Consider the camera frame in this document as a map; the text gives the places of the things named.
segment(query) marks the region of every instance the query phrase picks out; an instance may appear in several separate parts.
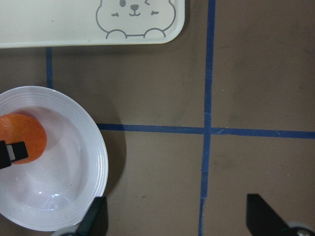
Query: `blue tape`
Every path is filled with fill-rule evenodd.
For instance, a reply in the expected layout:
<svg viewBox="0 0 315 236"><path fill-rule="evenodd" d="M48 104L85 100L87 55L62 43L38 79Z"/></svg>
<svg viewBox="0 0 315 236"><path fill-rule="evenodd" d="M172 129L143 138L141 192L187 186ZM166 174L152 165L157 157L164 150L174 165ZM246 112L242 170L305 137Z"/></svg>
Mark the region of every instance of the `blue tape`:
<svg viewBox="0 0 315 236"><path fill-rule="evenodd" d="M46 48L46 82L47 87L52 89L53 88L53 55L52 55L52 48Z"/></svg>
<svg viewBox="0 0 315 236"><path fill-rule="evenodd" d="M203 232L203 208L205 206L205 198L200 197L200 208L199 208L199 227L198 227L198 235L202 236Z"/></svg>
<svg viewBox="0 0 315 236"><path fill-rule="evenodd" d="M208 196L208 175L211 147L211 103L212 103L212 74L213 74L213 47L215 31L215 9L216 1L208 2L208 24L207 24L207 53L206 53L206 76L205 76L205 104L204 104L204 136L203 154L201 165L201 190L198 235L203 235L203 210L206 197Z"/></svg>
<svg viewBox="0 0 315 236"><path fill-rule="evenodd" d="M178 133L178 134L203 134L201 127L179 127L179 126L158 126L158 125L132 125L132 124L97 124L100 130L115 131L138 131L155 133Z"/></svg>
<svg viewBox="0 0 315 236"><path fill-rule="evenodd" d="M213 135L239 135L256 137L315 139L315 132L287 131L287 130L265 130L265 129L235 129L235 128L212 128Z"/></svg>

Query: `cartoon bear drawing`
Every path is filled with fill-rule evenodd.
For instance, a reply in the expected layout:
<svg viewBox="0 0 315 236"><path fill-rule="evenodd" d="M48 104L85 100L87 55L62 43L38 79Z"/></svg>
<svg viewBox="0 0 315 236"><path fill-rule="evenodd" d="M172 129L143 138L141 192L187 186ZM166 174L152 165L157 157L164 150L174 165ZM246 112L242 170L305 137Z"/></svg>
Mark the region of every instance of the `cartoon bear drawing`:
<svg viewBox="0 0 315 236"><path fill-rule="evenodd" d="M171 0L101 0L96 22L106 33L120 32L125 38L141 36L151 31L166 37L174 23L176 10Z"/></svg>

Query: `orange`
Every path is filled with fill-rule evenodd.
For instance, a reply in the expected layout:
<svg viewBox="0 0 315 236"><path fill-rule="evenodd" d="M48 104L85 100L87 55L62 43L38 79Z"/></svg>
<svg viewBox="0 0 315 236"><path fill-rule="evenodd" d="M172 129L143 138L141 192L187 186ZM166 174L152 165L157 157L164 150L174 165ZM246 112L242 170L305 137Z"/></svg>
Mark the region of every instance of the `orange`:
<svg viewBox="0 0 315 236"><path fill-rule="evenodd" d="M13 162L24 164L39 158L47 144L46 132L34 118L21 114L7 114L0 117L0 141L6 144L24 142L28 158Z"/></svg>

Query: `white tray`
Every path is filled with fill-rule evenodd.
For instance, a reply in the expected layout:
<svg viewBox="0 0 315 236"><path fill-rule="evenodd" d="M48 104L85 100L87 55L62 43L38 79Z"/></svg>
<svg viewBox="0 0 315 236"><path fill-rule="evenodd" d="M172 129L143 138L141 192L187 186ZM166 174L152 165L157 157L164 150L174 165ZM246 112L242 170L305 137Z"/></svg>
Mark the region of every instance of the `white tray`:
<svg viewBox="0 0 315 236"><path fill-rule="evenodd" d="M166 43L184 20L185 0L0 0L0 48Z"/></svg>

